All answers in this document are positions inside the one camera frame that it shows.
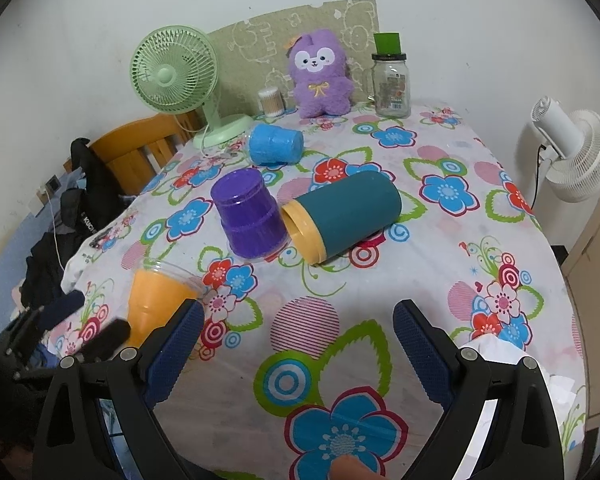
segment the green fan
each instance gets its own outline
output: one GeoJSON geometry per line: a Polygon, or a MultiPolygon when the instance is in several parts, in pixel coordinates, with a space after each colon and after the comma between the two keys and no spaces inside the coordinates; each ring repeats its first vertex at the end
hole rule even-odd
{"type": "Polygon", "coordinates": [[[195,135],[196,148],[221,144],[253,122],[238,114],[220,118],[214,88],[218,58],[208,36],[195,28],[172,25],[149,34],[131,59],[131,83],[148,107],[163,114],[185,114],[202,106],[207,127],[195,135]]]}

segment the teal cylinder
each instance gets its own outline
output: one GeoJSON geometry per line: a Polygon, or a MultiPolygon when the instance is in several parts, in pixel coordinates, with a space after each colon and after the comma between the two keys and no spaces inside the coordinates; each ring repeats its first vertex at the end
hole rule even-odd
{"type": "Polygon", "coordinates": [[[296,201],[315,223],[327,258],[392,224],[402,211],[394,183],[375,171],[360,171],[296,201]]]}

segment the orange plastic cup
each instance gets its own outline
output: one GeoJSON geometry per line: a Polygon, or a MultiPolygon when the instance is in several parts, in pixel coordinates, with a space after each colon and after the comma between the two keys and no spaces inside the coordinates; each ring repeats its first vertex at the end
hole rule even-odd
{"type": "Polygon", "coordinates": [[[143,262],[134,275],[126,320],[131,325],[128,346],[138,348],[149,334],[165,326],[184,300],[205,291],[199,277],[167,262],[143,262]]]}

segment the purple plush toy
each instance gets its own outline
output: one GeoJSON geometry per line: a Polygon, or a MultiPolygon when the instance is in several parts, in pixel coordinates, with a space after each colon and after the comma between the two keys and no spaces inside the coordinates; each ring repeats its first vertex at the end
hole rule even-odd
{"type": "Polygon", "coordinates": [[[345,76],[346,55],[326,28],[303,34],[289,53],[289,73],[302,118],[344,115],[351,110],[353,81],[345,76]]]}

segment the table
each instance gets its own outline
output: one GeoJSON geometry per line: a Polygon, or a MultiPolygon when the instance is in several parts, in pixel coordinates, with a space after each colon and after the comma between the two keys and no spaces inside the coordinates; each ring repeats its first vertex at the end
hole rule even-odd
{"type": "Polygon", "coordinates": [[[395,304],[411,298],[459,346],[494,333],[574,379],[560,434],[565,452],[579,443],[584,365],[560,270],[531,208],[464,120],[422,104],[403,121],[365,105],[344,117],[267,121],[304,133],[299,164],[260,168],[279,203],[377,171],[400,190],[400,217],[319,267],[293,245],[244,262],[230,254],[210,189],[248,162],[201,158],[189,143],[101,246],[87,241],[69,263],[63,286],[86,302],[56,327],[50,350],[74,352],[125,317],[133,266],[163,258],[207,286],[202,336],[155,410],[180,454],[229,479],[315,480],[354,453],[400,478],[442,412],[392,329],[395,304]]]}

